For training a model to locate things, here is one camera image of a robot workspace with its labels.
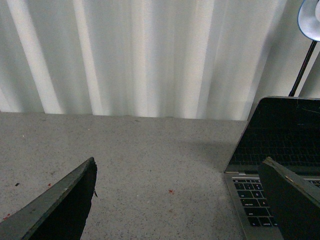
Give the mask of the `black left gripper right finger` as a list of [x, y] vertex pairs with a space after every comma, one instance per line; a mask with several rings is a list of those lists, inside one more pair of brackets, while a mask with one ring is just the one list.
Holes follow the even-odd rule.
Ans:
[[320, 188], [267, 157], [258, 167], [271, 212], [285, 240], [320, 238]]

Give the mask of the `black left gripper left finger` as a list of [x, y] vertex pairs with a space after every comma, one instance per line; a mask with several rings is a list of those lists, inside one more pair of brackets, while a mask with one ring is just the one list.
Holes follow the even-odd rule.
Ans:
[[79, 240], [97, 180], [93, 157], [0, 224], [2, 240]]

